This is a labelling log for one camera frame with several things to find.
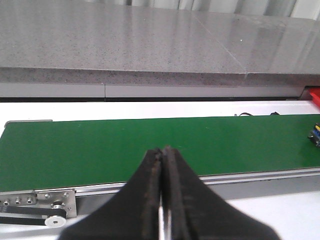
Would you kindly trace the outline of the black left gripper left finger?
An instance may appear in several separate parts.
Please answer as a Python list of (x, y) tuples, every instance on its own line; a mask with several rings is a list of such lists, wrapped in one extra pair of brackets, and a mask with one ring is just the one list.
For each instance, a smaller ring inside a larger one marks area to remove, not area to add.
[(157, 240), (162, 153), (148, 150), (129, 181), (104, 205), (67, 227), (61, 240)]

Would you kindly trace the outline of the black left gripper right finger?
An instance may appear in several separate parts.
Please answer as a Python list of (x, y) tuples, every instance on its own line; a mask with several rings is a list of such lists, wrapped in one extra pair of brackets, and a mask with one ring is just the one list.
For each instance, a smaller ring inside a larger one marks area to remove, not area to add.
[(204, 184), (180, 152), (162, 154), (162, 194), (172, 240), (278, 240), (268, 225), (228, 204)]

